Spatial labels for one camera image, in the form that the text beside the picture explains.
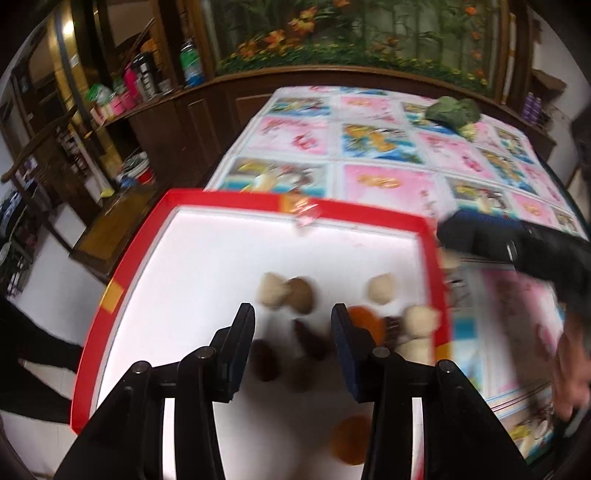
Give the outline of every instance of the white wall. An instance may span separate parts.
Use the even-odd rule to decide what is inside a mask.
[[[148,1],[109,5],[107,13],[116,46],[140,33],[154,16]]]
[[[591,86],[554,30],[539,15],[534,13],[534,17],[540,20],[542,30],[536,66],[561,79],[568,86],[564,93],[552,102],[559,112],[553,115],[554,127],[549,132],[558,144],[548,163],[564,182],[569,179],[579,160],[570,134],[570,124],[589,104]]]

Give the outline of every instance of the tiled floor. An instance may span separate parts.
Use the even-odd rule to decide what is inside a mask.
[[[72,244],[84,231],[84,225],[69,207],[59,213],[55,225]],[[104,285],[68,259],[66,250],[47,235],[28,283],[14,303],[52,335],[82,345],[103,291]],[[72,397],[72,372],[29,362],[25,367],[62,395]],[[8,439],[33,472],[55,473],[76,437],[67,425],[6,412],[2,412],[2,418]]]

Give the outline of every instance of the pink bottle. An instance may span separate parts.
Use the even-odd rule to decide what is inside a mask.
[[[121,102],[121,98],[116,94],[111,95],[111,108],[113,109],[115,116],[123,115],[125,113],[123,102]]]
[[[125,86],[129,90],[131,98],[140,103],[142,101],[142,97],[140,96],[138,89],[135,87],[135,81],[137,80],[137,77],[135,76],[134,71],[131,69],[131,63],[128,63],[128,65],[125,67],[123,80],[125,81]]]

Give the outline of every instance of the cabinet door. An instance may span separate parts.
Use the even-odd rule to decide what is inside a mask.
[[[207,159],[187,138],[175,102],[144,110],[129,121],[150,158],[160,189],[198,185],[207,170]]]

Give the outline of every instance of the bottle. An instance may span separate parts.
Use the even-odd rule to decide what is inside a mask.
[[[189,87],[195,87],[205,81],[201,57],[193,40],[187,40],[181,48],[181,67],[183,68],[185,83]]]
[[[521,118],[526,122],[530,122],[531,120],[531,108],[534,105],[534,94],[528,93],[527,98],[525,99],[525,105],[523,106],[523,111],[521,112]]]
[[[131,67],[135,70],[138,80],[145,93],[145,100],[151,100],[160,91],[156,84],[156,67],[154,66],[154,58],[150,52],[142,52],[137,55],[131,63]]]
[[[531,123],[536,124],[540,119],[540,112],[542,111],[542,99],[537,97],[531,108]]]

